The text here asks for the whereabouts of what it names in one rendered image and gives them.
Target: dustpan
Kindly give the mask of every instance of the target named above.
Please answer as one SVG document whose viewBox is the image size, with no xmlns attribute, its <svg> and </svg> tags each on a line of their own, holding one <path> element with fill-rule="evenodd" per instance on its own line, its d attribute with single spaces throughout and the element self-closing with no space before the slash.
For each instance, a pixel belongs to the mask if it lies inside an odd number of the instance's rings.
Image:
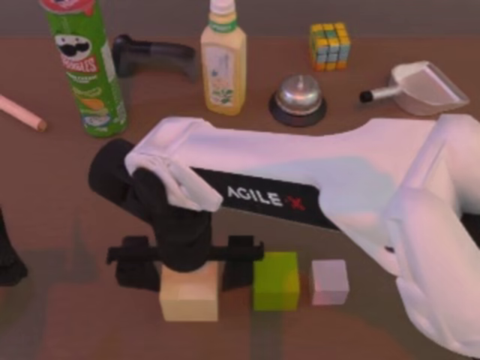
<svg viewBox="0 0 480 360">
<path fill-rule="evenodd" d="M 454 110 L 470 102 L 470 99 L 429 61 L 400 64 L 391 71 L 385 88 L 363 91 L 362 103 L 393 98 L 407 113 L 431 116 Z"/>
</svg>

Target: white robotic arm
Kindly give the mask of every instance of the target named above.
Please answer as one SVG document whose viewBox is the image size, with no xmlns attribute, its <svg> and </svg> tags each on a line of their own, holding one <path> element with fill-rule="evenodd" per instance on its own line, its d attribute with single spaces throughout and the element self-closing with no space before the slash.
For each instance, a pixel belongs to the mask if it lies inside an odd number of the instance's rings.
<svg viewBox="0 0 480 360">
<path fill-rule="evenodd" d="M 406 312 L 421 332 L 479 357 L 480 322 L 474 320 L 480 311 L 473 304 L 480 302 L 480 253 L 458 220 L 462 211 L 480 213 L 476 178 L 465 179 L 475 168 L 463 168 L 480 161 L 479 132 L 480 124 L 464 115 L 438 122 L 375 118 L 331 136 L 166 118 L 128 154 L 125 166 L 130 174 L 140 167 L 156 173 L 174 206 L 210 212 L 227 206 L 319 226 L 330 221 L 398 277 Z M 431 203 L 443 212 L 432 212 Z M 312 215 L 326 222 L 315 223 Z M 452 234 L 463 237 L 447 238 Z M 459 277 L 454 296 L 440 269 Z"/>
</svg>

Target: juice bottle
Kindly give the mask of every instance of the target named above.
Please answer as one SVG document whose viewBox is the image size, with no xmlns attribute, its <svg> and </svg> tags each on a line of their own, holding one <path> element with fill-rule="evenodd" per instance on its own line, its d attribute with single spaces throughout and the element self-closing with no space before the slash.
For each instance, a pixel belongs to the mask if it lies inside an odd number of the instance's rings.
<svg viewBox="0 0 480 360">
<path fill-rule="evenodd" d="M 40 0 L 85 131 L 110 137 L 127 113 L 98 0 Z"/>
<path fill-rule="evenodd" d="M 211 0 L 202 33 L 202 73 L 209 110 L 240 113 L 247 91 L 247 36 L 237 26 L 235 0 Z"/>
</svg>

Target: wooden table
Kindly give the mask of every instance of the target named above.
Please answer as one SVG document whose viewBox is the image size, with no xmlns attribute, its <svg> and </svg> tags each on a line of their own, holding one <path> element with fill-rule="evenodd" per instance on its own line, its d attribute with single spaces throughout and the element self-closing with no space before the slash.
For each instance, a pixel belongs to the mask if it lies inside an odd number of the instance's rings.
<svg viewBox="0 0 480 360">
<path fill-rule="evenodd" d="M 198 39 L 162 39 L 197 45 Z M 358 39 L 349 68 L 314 73 L 306 38 L 251 38 L 248 95 L 241 115 L 206 110 L 202 84 L 177 73 L 143 72 L 123 82 L 132 142 L 166 116 L 198 116 L 215 126 L 297 134 L 352 130 L 373 117 L 403 117 L 392 101 L 359 106 L 361 90 L 382 86 L 396 64 L 431 60 L 472 99 L 461 111 L 480 119 L 478 38 Z M 140 220 L 92 193 L 89 164 L 106 142 L 83 133 L 51 39 L 1 39 L 0 94 L 49 122 L 46 133 L 0 114 L 0 203 L 8 231 L 31 275 L 8 290 L 0 313 L 2 360 L 344 360 L 436 359 L 450 353 L 407 319 L 395 279 L 345 235 L 286 221 L 221 210 L 214 238 L 255 235 L 269 250 L 298 251 L 302 282 L 312 259 L 345 259 L 351 292 L 342 307 L 251 313 L 249 290 L 221 295 L 221 321 L 165 323 L 158 297 L 116 285 L 106 250 L 126 235 L 152 235 Z M 291 129 L 274 121 L 267 102 L 289 74 L 314 74 L 328 101 L 318 125 Z"/>
</svg>

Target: green pringles can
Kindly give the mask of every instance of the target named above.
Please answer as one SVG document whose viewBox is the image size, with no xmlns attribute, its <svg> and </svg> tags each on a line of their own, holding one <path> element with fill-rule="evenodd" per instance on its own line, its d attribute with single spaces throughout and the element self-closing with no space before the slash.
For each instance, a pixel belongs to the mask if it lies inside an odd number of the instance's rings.
<svg viewBox="0 0 480 360">
<path fill-rule="evenodd" d="M 111 137 L 127 113 L 97 0 L 40 0 L 85 131 Z"/>
</svg>

